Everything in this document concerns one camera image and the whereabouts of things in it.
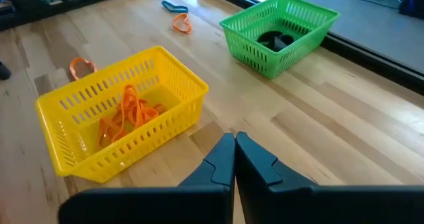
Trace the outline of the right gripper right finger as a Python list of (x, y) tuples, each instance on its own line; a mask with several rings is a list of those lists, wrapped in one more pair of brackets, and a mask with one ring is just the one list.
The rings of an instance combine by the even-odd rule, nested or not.
[(323, 186), (236, 136), (236, 178), (248, 224), (424, 224), (424, 186)]

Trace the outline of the blue rubber band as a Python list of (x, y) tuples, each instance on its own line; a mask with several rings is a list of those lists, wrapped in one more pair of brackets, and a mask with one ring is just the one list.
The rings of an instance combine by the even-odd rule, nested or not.
[(161, 2), (162, 6), (168, 10), (170, 13), (187, 13), (188, 8), (183, 5), (174, 5), (168, 1), (163, 0)]

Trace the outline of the green plastic basket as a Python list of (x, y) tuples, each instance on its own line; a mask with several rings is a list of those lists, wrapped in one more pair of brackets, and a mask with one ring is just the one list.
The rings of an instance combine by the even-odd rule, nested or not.
[[(340, 13), (304, 0), (265, 0), (220, 22), (231, 55), (267, 78), (318, 48)], [(257, 42), (268, 31), (280, 31), (294, 42), (279, 52)]]

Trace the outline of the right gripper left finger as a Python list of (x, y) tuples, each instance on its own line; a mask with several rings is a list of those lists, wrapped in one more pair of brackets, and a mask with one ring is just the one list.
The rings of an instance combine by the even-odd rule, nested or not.
[(233, 224), (235, 138), (225, 133), (178, 186), (96, 188), (58, 210), (59, 224)]

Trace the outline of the dark floor equipment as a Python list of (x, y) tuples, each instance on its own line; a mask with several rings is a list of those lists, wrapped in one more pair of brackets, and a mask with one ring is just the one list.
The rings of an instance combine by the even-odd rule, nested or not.
[(399, 13), (418, 19), (424, 19), (424, 0), (401, 0)]

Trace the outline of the yellow plastic basket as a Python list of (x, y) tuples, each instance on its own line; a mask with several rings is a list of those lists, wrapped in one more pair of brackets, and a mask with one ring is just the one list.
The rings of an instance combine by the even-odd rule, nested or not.
[[(167, 111), (100, 148), (99, 120), (121, 115), (126, 85)], [(36, 111), (59, 176), (103, 183), (198, 122), (208, 85), (161, 46), (41, 95)]]

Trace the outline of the orange rubber band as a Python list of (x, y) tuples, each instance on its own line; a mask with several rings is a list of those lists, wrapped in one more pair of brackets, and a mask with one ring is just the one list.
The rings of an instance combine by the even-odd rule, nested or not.
[(91, 69), (92, 69), (92, 72), (96, 72), (96, 71), (97, 71), (97, 66), (96, 66), (93, 62), (91, 62), (91, 61), (89, 61), (89, 60), (86, 60), (85, 58), (82, 58), (82, 57), (74, 58), (74, 59), (70, 62), (69, 70), (70, 70), (70, 73), (71, 73), (72, 77), (73, 77), (75, 80), (79, 80), (79, 78), (80, 78), (80, 77), (77, 75), (77, 73), (76, 73), (76, 65), (77, 65), (77, 63), (78, 63), (78, 62), (83, 62), (85, 65), (87, 65), (89, 68), (91, 68)]
[(121, 115), (104, 117), (99, 120), (97, 142), (100, 148), (105, 148), (133, 131), (134, 125)]
[(134, 108), (128, 112), (129, 121), (135, 126), (140, 127), (159, 115), (165, 113), (168, 109), (165, 105), (159, 103), (152, 107), (146, 106), (147, 101), (139, 99)]
[(187, 13), (176, 15), (172, 21), (172, 27), (178, 32), (189, 34), (192, 32), (192, 26)]
[(125, 132), (126, 120), (129, 120), (136, 129), (144, 124), (143, 118), (144, 105), (140, 102), (136, 91), (132, 85), (126, 85), (123, 90), (123, 99), (120, 104), (119, 111), (121, 112), (121, 130)]

